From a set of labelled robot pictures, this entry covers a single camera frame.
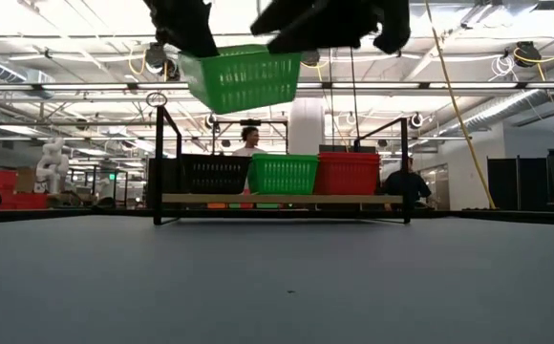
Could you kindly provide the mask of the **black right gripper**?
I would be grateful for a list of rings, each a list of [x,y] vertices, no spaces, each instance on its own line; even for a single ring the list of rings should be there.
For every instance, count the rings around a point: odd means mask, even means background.
[[[379,32],[373,45],[385,54],[399,52],[411,35],[408,0],[346,1],[346,22],[332,22],[331,0],[273,0],[250,26],[253,35],[280,31],[267,45],[272,54],[328,48],[359,48],[360,39]]]

